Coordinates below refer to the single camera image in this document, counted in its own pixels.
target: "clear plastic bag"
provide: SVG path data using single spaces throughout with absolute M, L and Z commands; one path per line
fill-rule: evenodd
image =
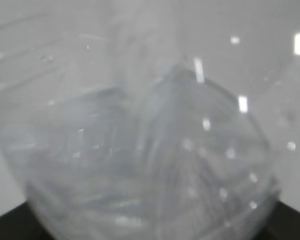
M 249 79 L 281 66 L 255 69 L 241 41 L 259 46 L 272 7 L 0 0 L 0 146 L 57 238 L 246 240 L 262 227 L 277 156 L 251 110 L 272 80 Z

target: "dark surface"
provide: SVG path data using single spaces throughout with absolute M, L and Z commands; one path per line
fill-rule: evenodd
M 0 217 L 0 240 L 54 240 L 40 225 L 27 204 Z M 254 240 L 300 240 L 300 213 L 283 203 Z

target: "transparent plastic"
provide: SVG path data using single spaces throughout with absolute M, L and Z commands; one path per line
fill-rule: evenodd
M 288 155 L 257 120 L 289 78 L 277 7 L 0 0 L 0 147 L 56 238 L 254 236 Z

